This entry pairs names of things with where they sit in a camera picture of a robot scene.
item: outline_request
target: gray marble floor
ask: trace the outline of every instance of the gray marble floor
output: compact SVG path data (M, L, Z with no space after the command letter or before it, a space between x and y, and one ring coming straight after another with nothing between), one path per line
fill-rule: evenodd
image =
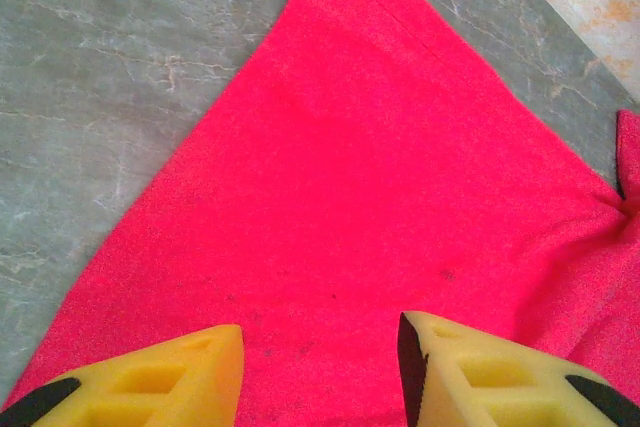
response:
M0 0L0 397L285 1ZM638 107L544 0L429 1L615 182L615 111Z

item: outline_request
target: yellow object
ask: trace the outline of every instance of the yellow object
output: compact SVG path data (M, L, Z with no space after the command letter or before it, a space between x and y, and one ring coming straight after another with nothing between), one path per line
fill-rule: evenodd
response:
M230 427L242 332L219 325L72 370L82 385L35 427Z
M602 377L435 315L403 315L398 353L409 427L615 427L565 379Z

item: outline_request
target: red towel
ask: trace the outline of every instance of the red towel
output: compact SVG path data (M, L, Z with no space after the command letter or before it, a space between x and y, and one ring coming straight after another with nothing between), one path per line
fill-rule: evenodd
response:
M11 401L242 325L238 426L403 425L402 310L640 400L640 121L616 192L424 0L289 0L64 301Z

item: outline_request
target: dark spot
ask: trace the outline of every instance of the dark spot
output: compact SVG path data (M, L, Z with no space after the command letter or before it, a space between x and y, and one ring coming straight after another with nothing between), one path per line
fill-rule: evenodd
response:
M447 282L452 282L453 280L455 280L456 275L453 272L451 272L449 269L441 269L440 277L442 277Z
M300 347L300 355L307 355L311 350L311 347L313 347L313 342L307 342L305 345Z
M257 310L252 310L249 316L251 317L251 320L256 324L262 322L262 315Z

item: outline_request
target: rectangular hole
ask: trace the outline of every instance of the rectangular hole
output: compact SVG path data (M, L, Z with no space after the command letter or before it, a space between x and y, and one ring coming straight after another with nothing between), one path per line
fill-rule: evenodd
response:
M153 409L140 405L100 404L92 405L82 420L74 427L143 427Z
M438 337L442 337L443 339L458 339L460 335L455 332L450 331L446 327L442 327L440 325L432 325L431 331L436 334Z
M511 359L469 357L458 362L471 387L521 387L534 385L531 373Z
M183 348L189 350L203 350L206 349L209 344L211 344L211 339L205 337L203 339L196 339L192 340L191 342L187 342L186 344L184 344Z
M550 402L505 402L487 406L497 427L578 427L575 419Z
M168 394L184 375L182 365L146 365L126 372L113 392L127 394Z

